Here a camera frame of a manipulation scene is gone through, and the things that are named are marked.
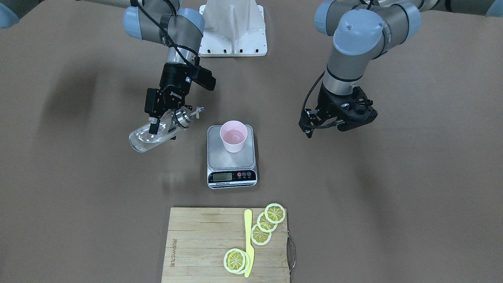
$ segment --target white bracket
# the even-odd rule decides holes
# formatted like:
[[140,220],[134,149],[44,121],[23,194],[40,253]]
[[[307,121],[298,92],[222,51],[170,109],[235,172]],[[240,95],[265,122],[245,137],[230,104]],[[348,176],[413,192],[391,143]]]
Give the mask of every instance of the white bracket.
[[265,56],[264,7],[255,0],[208,0],[199,8],[206,25],[202,57]]

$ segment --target pink liquid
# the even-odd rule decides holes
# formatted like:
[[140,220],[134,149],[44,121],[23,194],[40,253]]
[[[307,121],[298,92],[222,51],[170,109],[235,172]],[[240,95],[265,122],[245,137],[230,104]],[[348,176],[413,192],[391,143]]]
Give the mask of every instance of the pink liquid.
[[223,135],[223,140],[231,145],[236,145],[244,140],[244,134],[238,130],[230,130]]

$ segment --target yellow knife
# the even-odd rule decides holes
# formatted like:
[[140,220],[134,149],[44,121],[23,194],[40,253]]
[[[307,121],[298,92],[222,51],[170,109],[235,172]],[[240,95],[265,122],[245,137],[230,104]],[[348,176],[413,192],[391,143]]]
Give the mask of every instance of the yellow knife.
[[255,258],[255,249],[251,246],[252,245],[252,221],[253,221],[253,212],[251,209],[247,209],[244,211],[244,233],[246,235],[246,253],[250,257],[250,266],[248,267],[248,270],[244,273],[244,277],[248,278],[250,276],[250,272],[252,271],[253,267],[253,259]]

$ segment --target metal ring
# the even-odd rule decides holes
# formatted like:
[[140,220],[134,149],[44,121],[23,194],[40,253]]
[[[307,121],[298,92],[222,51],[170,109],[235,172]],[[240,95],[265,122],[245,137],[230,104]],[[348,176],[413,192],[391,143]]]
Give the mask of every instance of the metal ring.
[[293,242],[293,239],[290,236],[290,231],[287,231],[286,233],[288,235],[287,243],[288,243],[288,241],[290,241],[292,243],[292,248],[293,248],[293,264],[292,264],[292,267],[290,267],[290,263],[288,261],[288,252],[286,253],[286,257],[287,257],[286,260],[288,262],[288,268],[290,269],[290,277],[291,277],[292,276],[292,270],[293,270],[293,268],[295,268],[295,263],[297,262],[297,252],[295,251],[295,243]]

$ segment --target lemon slice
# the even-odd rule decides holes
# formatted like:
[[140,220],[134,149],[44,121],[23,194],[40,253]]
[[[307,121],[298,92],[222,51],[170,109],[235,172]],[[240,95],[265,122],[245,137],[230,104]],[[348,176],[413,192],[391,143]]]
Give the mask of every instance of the lemon slice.
[[248,256],[246,252],[244,253],[244,262],[245,264],[243,270],[236,272],[236,274],[243,274],[250,267],[250,256]]
[[230,273],[237,273],[243,270],[245,265],[245,255],[240,249],[230,249],[223,258],[223,266]]
[[268,233],[276,230],[276,227],[278,226],[278,224],[272,224],[267,220],[266,212],[263,212],[259,215],[259,217],[257,218],[257,225],[260,230]]
[[281,223],[285,219],[286,211],[281,204],[271,203],[266,207],[265,216],[272,224]]
[[251,240],[254,244],[258,245],[258,246],[263,246],[267,243],[269,243],[269,241],[271,240],[271,236],[273,233],[268,233],[268,232],[264,232],[262,230],[260,230],[260,228],[258,227],[257,224],[255,224],[252,228],[251,228]]

